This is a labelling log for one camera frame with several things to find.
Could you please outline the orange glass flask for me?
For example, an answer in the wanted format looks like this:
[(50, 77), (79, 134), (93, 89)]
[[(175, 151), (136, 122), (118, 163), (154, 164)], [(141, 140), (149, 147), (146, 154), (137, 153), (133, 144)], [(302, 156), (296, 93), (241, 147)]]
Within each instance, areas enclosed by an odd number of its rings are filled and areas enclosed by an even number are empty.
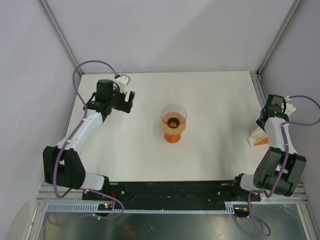
[[(167, 126), (170, 129), (177, 129), (180, 126), (180, 121), (176, 117), (171, 117), (167, 121)], [(177, 143), (181, 139), (181, 134), (170, 135), (168, 133), (164, 133), (164, 139), (171, 144)]]

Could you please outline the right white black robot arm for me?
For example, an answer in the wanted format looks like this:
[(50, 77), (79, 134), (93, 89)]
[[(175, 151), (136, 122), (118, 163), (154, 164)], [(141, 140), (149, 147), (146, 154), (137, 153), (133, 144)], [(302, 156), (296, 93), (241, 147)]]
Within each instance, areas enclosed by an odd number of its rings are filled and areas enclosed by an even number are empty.
[(231, 196), (242, 201), (249, 192), (265, 192), (290, 197), (306, 167), (306, 158), (297, 153), (289, 134), (288, 104), (284, 97), (270, 94), (256, 121), (268, 138), (269, 148), (254, 174), (240, 174), (234, 178)]

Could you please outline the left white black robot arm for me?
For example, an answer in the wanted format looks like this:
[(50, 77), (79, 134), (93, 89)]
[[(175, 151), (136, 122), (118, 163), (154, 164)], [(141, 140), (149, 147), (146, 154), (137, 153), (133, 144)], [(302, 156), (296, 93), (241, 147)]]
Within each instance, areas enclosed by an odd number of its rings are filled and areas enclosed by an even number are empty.
[(96, 91), (83, 107), (83, 117), (75, 129), (56, 146), (47, 146), (43, 153), (45, 182), (68, 189), (93, 190), (100, 200), (110, 196), (107, 177), (85, 170), (80, 153), (91, 135), (103, 124), (112, 110), (130, 113), (135, 92), (127, 91), (130, 78), (119, 75), (114, 80), (100, 79)]

